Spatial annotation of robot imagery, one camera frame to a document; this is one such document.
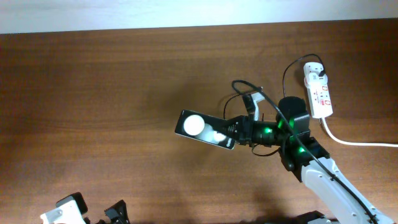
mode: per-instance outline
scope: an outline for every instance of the cord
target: cord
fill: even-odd
[[[248,91],[244,91],[243,94],[252,93],[252,92],[253,92],[253,90],[248,90]],[[229,99],[226,101],[226,103],[225,103],[225,105],[224,105],[223,119],[225,119],[226,105],[227,105],[233,98],[235,98],[235,97],[237,97],[237,96],[240,96],[240,95],[239,95],[239,94],[234,95],[234,96],[232,96],[231,98],[229,98]]]
[[[300,57],[300,58],[294,60],[292,63],[290,63],[290,65],[285,69],[285,71],[284,71],[284,76],[283,76],[283,78],[282,78],[282,84],[283,84],[283,87],[284,87],[284,97],[286,97],[286,92],[285,92],[285,76],[286,76],[287,70],[288,70],[288,69],[290,68],[290,66],[292,66],[294,63],[296,63],[296,62],[298,62],[298,61],[300,61],[300,60],[302,60],[302,59],[304,59],[304,58],[306,58],[306,57],[309,57],[309,56],[315,56],[315,57],[317,57],[318,60],[319,60],[319,62],[323,65],[323,62],[322,62],[321,57],[319,57],[319,56],[316,55],[316,54],[307,54],[307,55],[304,55],[303,57]],[[323,71],[322,71],[321,73],[322,73],[322,74],[325,74],[325,73],[326,73],[326,71],[325,71],[325,66],[324,66],[324,65],[323,65]]]
[[[256,144],[255,146],[253,146],[251,148],[251,153],[253,153],[255,156],[261,156],[261,157],[272,156],[272,155],[274,155],[275,153],[277,153],[279,151],[279,149],[277,149],[274,152],[270,152],[268,154],[257,154],[257,153],[254,152],[254,148],[257,147],[257,146],[258,146],[258,144]]]
[[[329,130],[328,125],[326,124],[326,119],[321,118],[323,128],[325,131],[328,133],[329,137],[331,137],[333,140],[340,144],[346,144],[349,146],[381,146],[381,147],[398,147],[398,144],[389,144],[389,143],[370,143],[370,142],[348,142],[348,141],[343,141],[338,138],[336,138]]]
[[[279,114],[280,118],[284,121],[285,125],[287,126],[287,129],[289,132],[293,135],[294,139],[298,142],[298,144],[303,147],[306,153],[308,153],[312,159],[336,182],[338,182],[359,204],[362,206],[362,208],[365,210],[366,214],[370,217],[371,221],[375,224],[377,224],[377,220],[375,219],[375,215],[372,215],[371,211],[367,208],[367,206],[361,201],[360,198],[350,189],[348,188],[335,174],[332,174],[308,149],[305,147],[305,145],[301,142],[301,140],[297,137],[295,134],[294,130],[290,126],[289,122],[287,121],[286,117],[282,114],[278,106],[262,91],[262,89],[256,87],[252,83],[249,83],[244,80],[234,80],[232,81],[232,88],[236,91],[237,94],[242,95],[236,87],[235,83],[242,83],[247,86],[250,86],[253,90],[256,90],[258,93],[260,93],[267,101],[268,103],[276,110],[276,112]]]
[[[239,95],[239,94],[234,95],[234,96],[232,96],[231,98],[229,98],[229,99],[226,101],[226,103],[225,103],[225,105],[224,105],[223,119],[225,119],[226,105],[227,105],[233,98],[235,98],[235,97],[237,97],[237,96],[240,96],[240,95]]]

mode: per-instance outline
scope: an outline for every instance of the wood grain surface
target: wood grain surface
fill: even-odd
[[[319,54],[348,141],[397,142],[398,20],[300,22],[0,35],[0,222],[40,223],[81,192],[92,222],[123,199],[132,222],[237,223],[333,216],[279,155],[256,157],[174,134],[182,109],[222,116],[245,79],[282,98],[282,72]],[[302,66],[287,94],[306,99]],[[260,104],[266,120],[275,111]],[[233,100],[227,117],[245,114]],[[398,220],[398,151],[312,135],[378,209]]]

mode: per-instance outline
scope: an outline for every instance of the black cable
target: black cable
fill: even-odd
[[[257,147],[257,146],[258,146],[258,144],[256,144],[255,146],[253,146],[251,148],[251,153],[253,153],[255,156],[262,156],[262,157],[272,156],[272,155],[274,155],[275,153],[277,153],[279,151],[279,149],[277,149],[274,152],[270,152],[268,154],[257,154],[257,153],[254,152],[254,148]]]
[[[253,90],[248,90],[248,91],[244,91],[243,94],[252,93],[252,92],[253,92]],[[229,98],[229,99],[226,101],[226,103],[225,103],[225,105],[224,105],[223,119],[225,119],[226,105],[227,105],[233,98],[235,98],[235,97],[237,97],[237,96],[240,96],[240,95],[239,95],[239,94],[234,95],[234,96],[232,96],[231,98]]]
[[[225,105],[224,105],[223,119],[225,119],[226,105],[227,105],[233,98],[235,98],[235,97],[237,97],[237,96],[240,96],[240,95],[239,95],[239,94],[234,95],[234,96],[232,96],[231,98],[229,98],[229,99],[226,101],[226,103],[225,103]]]
[[[282,78],[282,84],[283,84],[283,87],[284,87],[284,97],[286,97],[286,92],[285,92],[285,76],[286,76],[287,70],[288,70],[288,69],[290,68],[290,66],[292,66],[294,63],[298,62],[298,61],[301,60],[301,59],[304,59],[304,58],[306,58],[306,57],[309,57],[309,56],[315,56],[315,57],[317,57],[318,60],[319,60],[319,62],[323,65],[322,59],[321,59],[318,55],[316,55],[316,54],[307,54],[307,55],[304,55],[303,57],[300,57],[300,58],[294,60],[292,63],[290,63],[290,65],[285,69],[285,71],[284,71],[284,76],[283,76],[283,78]],[[323,65],[323,71],[322,71],[321,73],[322,73],[322,74],[325,74],[325,73],[326,73],[326,71],[325,71],[325,66],[324,66],[324,65]]]
[[[234,80],[232,81],[232,88],[236,91],[237,94],[243,95],[242,92],[240,92],[236,87],[235,83],[242,83],[247,86],[250,86],[253,90],[256,90],[258,93],[260,93],[267,101],[268,103],[276,110],[276,112],[279,114],[280,118],[284,121],[285,125],[287,126],[287,129],[289,132],[293,135],[294,139],[298,142],[298,144],[305,150],[306,153],[308,153],[312,159],[332,178],[332,180],[335,180],[338,182],[359,204],[360,206],[365,210],[366,214],[370,217],[371,221],[375,224],[377,224],[377,220],[375,219],[375,215],[372,215],[371,211],[367,208],[367,206],[361,201],[361,199],[349,188],[347,187],[335,174],[332,174],[308,149],[305,147],[305,145],[301,142],[301,140],[297,137],[296,133],[290,127],[289,122],[285,118],[285,116],[282,114],[278,106],[262,91],[262,89],[256,87],[252,83],[249,83],[244,80]]]

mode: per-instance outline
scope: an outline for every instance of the white power strip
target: white power strip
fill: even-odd
[[[328,88],[328,77],[325,74],[320,77],[323,71],[321,63],[309,62],[304,65],[304,84],[308,90],[311,115],[313,118],[326,118],[333,113]]]
[[[326,117],[333,113],[328,88],[328,77],[319,74],[324,71],[323,65],[317,62],[308,62],[304,65],[304,84],[307,87],[308,99],[310,100],[311,115],[313,118],[321,119],[322,125],[328,135],[338,143],[350,146],[384,146],[398,147],[398,144],[389,143],[367,143],[367,142],[348,142],[336,138],[326,124]]]

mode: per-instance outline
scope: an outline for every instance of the white cable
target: white cable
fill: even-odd
[[[346,144],[349,146],[383,146],[383,147],[398,147],[398,144],[389,144],[389,143],[368,143],[368,142],[346,142],[342,141],[338,138],[336,138],[329,130],[328,125],[326,124],[325,118],[321,118],[322,120],[322,125],[325,128],[325,131],[328,133],[328,135],[335,140],[336,142],[340,144]]]

